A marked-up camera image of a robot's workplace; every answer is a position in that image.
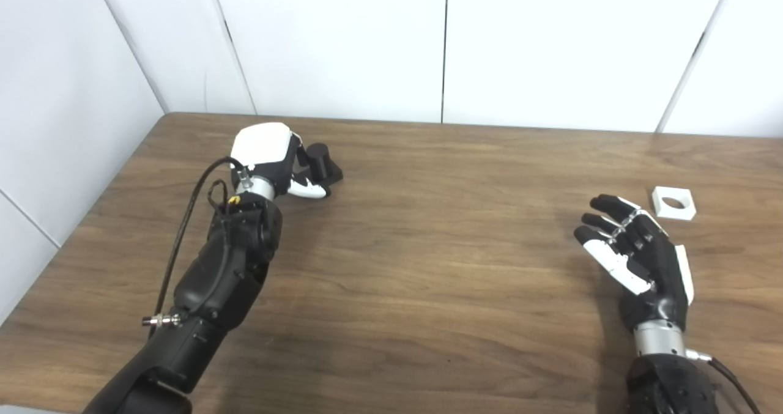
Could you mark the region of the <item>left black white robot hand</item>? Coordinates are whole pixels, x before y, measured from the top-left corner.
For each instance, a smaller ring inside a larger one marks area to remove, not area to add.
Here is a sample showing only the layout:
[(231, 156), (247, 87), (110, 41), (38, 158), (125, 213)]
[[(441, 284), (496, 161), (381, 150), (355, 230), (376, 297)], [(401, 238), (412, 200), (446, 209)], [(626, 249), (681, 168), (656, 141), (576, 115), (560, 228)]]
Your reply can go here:
[(282, 122), (243, 128), (230, 157), (237, 202), (273, 201), (285, 194), (323, 199), (342, 178), (324, 143), (305, 147), (301, 136)]

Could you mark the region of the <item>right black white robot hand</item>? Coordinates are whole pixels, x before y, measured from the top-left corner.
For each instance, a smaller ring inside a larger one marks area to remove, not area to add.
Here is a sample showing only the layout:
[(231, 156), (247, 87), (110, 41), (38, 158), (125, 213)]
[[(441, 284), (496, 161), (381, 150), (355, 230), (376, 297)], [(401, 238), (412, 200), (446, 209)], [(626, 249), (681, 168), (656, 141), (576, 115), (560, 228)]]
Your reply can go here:
[(648, 211), (609, 194), (590, 200), (573, 232), (585, 252), (623, 287), (618, 313), (638, 356), (686, 357), (685, 331), (694, 296), (687, 254)]

